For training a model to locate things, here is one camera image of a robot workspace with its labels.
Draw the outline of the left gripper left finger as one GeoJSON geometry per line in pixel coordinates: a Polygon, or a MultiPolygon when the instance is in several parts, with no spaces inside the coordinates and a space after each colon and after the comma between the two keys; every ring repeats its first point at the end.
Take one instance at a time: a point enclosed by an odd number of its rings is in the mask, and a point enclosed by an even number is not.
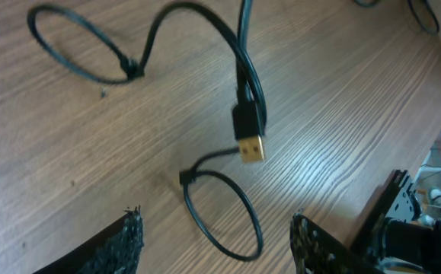
{"type": "Polygon", "coordinates": [[[140,207],[125,215],[37,274],[122,273],[136,274],[144,247],[140,207]]]}

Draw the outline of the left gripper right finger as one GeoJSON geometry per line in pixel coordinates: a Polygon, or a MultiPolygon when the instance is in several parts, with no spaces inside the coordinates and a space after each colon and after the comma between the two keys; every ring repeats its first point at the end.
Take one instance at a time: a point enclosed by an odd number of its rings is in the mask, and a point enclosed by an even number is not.
{"type": "Polygon", "coordinates": [[[386,265],[374,265],[362,256],[369,245],[369,236],[376,220],[369,218],[354,241],[356,251],[347,249],[336,238],[316,225],[301,212],[293,215],[290,223],[290,248],[297,273],[349,274],[384,273],[386,265]]]}

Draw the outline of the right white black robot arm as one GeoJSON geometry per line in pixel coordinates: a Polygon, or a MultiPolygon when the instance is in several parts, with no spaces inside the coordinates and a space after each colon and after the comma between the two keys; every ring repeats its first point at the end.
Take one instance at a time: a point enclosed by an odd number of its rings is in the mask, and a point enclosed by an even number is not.
{"type": "Polygon", "coordinates": [[[441,220],[432,228],[389,220],[380,233],[384,257],[421,266],[430,273],[441,273],[441,220]]]}

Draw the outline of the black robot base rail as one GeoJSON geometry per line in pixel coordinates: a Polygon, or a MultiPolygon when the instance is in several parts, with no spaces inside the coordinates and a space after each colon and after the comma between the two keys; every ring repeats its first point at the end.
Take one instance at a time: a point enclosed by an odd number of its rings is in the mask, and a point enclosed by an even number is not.
{"type": "Polygon", "coordinates": [[[415,196],[416,186],[407,170],[393,170],[385,185],[385,189],[376,195],[376,203],[370,208],[369,214],[350,250],[364,256],[372,239],[385,218],[395,218],[402,222],[417,220],[422,214],[421,205],[415,196]]]}

